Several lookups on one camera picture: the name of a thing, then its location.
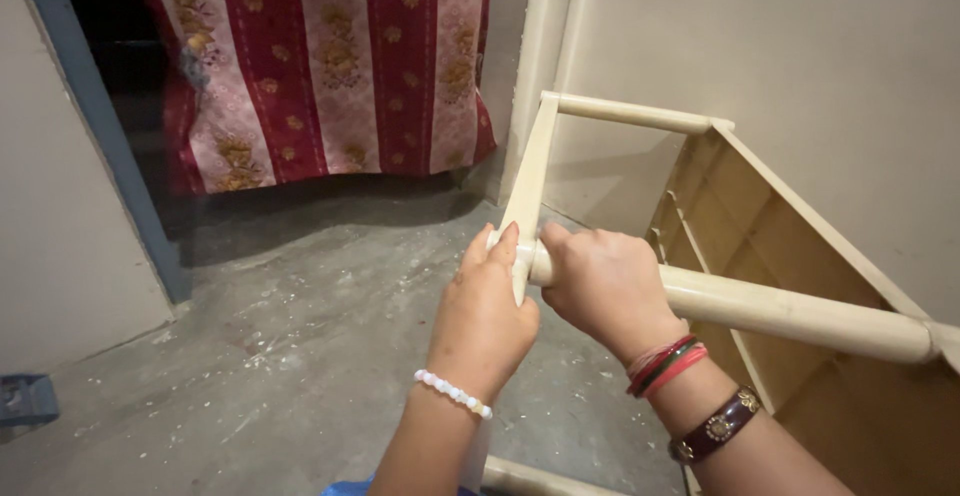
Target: hand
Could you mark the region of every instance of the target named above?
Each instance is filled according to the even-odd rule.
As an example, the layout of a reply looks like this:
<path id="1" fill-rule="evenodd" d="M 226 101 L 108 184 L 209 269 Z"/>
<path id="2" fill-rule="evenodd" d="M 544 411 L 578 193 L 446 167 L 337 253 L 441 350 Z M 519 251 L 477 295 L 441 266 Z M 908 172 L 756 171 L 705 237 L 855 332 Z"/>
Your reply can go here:
<path id="1" fill-rule="evenodd" d="M 540 309 L 527 297 L 517 307 L 511 268 L 520 228 L 511 223 L 487 253 L 487 224 L 463 253 L 460 270 L 443 291 L 426 369 L 487 405 L 530 351 Z"/>
<path id="2" fill-rule="evenodd" d="M 571 234 L 551 222 L 540 240 L 553 260 L 553 285 L 543 289 L 543 300 L 625 368 L 690 332 L 667 306 L 657 256 L 643 239 L 603 230 Z"/>

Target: forearm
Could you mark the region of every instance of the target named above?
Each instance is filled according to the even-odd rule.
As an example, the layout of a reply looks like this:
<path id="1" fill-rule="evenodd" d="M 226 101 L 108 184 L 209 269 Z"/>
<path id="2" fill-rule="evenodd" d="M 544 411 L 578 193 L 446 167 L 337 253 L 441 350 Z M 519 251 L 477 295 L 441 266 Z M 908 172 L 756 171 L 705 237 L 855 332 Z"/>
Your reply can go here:
<path id="1" fill-rule="evenodd" d="M 480 417 L 465 407 L 424 384 L 414 385 L 367 493 L 455 494 L 479 424 Z"/>
<path id="2" fill-rule="evenodd" d="M 737 389 L 707 357 L 667 382 L 650 397 L 650 404 L 670 435 L 682 437 Z M 851 494 L 764 410 L 723 447 L 694 464 L 693 473 L 712 495 Z"/>

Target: left hand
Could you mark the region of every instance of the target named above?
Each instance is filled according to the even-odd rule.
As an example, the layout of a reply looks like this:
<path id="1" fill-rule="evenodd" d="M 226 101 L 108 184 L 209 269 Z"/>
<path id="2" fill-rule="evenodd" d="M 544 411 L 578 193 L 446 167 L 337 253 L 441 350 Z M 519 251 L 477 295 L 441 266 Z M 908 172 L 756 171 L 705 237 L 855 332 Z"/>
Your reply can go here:
<path id="1" fill-rule="evenodd" d="M 487 252 L 486 227 L 466 248 L 453 281 L 443 290 L 426 369 L 493 405 L 537 338 L 540 309 L 527 297 L 514 301 L 511 269 L 520 228 L 511 223 Z"/>

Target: white beaded bracelet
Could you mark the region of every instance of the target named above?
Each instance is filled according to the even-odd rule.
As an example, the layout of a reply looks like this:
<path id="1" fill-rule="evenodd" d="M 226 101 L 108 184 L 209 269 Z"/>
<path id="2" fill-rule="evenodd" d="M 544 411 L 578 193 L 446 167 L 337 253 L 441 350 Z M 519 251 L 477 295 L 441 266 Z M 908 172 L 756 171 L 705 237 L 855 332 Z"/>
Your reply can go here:
<path id="1" fill-rule="evenodd" d="M 448 395 L 454 401 L 465 405 L 470 411 L 480 415 L 484 419 L 492 419 L 494 411 L 488 405 L 484 405 L 474 397 L 468 395 L 462 389 L 458 389 L 450 384 L 449 381 L 440 379 L 436 374 L 430 374 L 424 369 L 417 370 L 414 373 L 414 379 L 422 381 L 427 385 L 437 389 L 439 392 Z"/>

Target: blue fabric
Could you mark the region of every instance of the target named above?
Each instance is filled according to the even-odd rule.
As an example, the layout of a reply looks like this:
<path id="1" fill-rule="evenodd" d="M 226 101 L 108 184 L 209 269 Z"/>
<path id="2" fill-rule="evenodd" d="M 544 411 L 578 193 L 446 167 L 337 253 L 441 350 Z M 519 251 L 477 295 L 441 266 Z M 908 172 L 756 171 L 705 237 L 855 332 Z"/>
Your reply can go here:
<path id="1" fill-rule="evenodd" d="M 370 489 L 370 483 L 373 480 L 374 477 L 370 476 L 367 480 L 342 480 L 340 482 L 334 482 L 320 492 L 319 496 L 366 496 L 367 490 Z M 457 488 L 457 496 L 477 496 L 477 494 L 460 486 Z"/>

